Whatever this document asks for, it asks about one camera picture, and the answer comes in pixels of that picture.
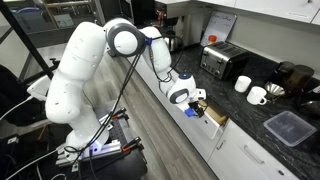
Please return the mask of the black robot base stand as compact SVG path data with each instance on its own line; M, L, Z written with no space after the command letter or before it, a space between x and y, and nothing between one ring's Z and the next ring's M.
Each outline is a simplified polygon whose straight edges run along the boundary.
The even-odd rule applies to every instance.
M77 175L77 179L140 180L148 172L141 138L133 138L127 131L128 124L124 121L128 119L125 108L114 113L108 143L101 151L93 147L85 150L74 164L73 170L80 171L83 163L84 175Z

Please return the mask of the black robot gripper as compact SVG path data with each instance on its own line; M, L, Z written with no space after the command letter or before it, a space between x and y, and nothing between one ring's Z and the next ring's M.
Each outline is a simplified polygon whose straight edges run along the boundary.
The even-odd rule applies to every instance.
M204 115L207 105L202 105L199 101L190 102L188 108L185 110L185 114L188 117L199 117L201 118Z

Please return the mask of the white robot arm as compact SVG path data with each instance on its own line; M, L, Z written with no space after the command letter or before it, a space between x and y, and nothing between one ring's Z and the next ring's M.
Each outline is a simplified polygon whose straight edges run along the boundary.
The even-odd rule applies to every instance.
M206 92L196 87L191 74L171 76L171 55L157 28L139 29L124 18L112 19L103 26L82 22L68 40L45 103L50 121L72 128L66 137L68 146L78 149L92 145L101 149L109 138L103 122L84 102L83 95L83 90L94 82L101 87L112 84L107 78L97 78L99 65L108 51L120 57L142 56L157 78L160 91L189 117L194 115L190 104L206 98Z

